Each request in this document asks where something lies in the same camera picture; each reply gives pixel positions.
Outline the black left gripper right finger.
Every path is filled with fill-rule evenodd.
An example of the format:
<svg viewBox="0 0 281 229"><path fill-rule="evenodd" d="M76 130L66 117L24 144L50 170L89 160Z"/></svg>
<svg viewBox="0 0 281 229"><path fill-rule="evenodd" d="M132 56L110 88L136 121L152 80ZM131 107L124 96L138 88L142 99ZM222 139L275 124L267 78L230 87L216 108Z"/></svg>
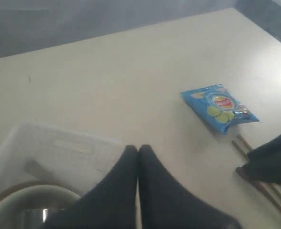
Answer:
<svg viewBox="0 0 281 229"><path fill-rule="evenodd" d="M150 145L139 149L138 181L144 229L240 229L234 217L205 203L179 183Z"/></svg>

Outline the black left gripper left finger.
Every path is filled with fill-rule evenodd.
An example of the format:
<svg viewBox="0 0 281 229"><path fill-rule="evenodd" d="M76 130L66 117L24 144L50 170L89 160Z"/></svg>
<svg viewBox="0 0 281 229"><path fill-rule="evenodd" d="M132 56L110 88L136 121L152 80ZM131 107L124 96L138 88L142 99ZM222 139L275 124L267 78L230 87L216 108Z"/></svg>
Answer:
<svg viewBox="0 0 281 229"><path fill-rule="evenodd" d="M134 229L138 150L126 146L96 187L43 223L43 229Z"/></svg>

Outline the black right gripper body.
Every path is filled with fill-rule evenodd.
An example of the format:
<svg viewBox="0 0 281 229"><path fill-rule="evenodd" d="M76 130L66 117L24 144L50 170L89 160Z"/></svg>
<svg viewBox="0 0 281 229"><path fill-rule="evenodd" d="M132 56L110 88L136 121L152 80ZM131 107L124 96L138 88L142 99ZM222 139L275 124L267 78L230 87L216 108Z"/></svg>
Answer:
<svg viewBox="0 0 281 229"><path fill-rule="evenodd" d="M253 181L281 185L281 134L248 153L244 173Z"/></svg>

